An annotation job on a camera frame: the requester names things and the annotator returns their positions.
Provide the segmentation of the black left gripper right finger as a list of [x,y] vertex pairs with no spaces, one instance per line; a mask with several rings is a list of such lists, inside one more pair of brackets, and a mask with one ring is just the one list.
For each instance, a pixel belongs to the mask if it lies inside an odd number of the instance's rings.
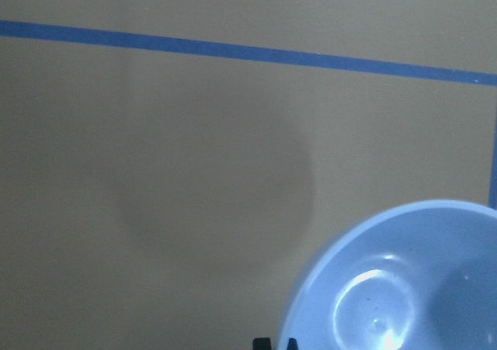
[[298,343],[295,338],[288,339],[287,350],[298,350]]

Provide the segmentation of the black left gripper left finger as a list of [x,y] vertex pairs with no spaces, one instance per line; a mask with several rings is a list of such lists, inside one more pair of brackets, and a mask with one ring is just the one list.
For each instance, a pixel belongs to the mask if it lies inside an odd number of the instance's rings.
[[252,340],[252,350],[272,350],[270,338],[254,338]]

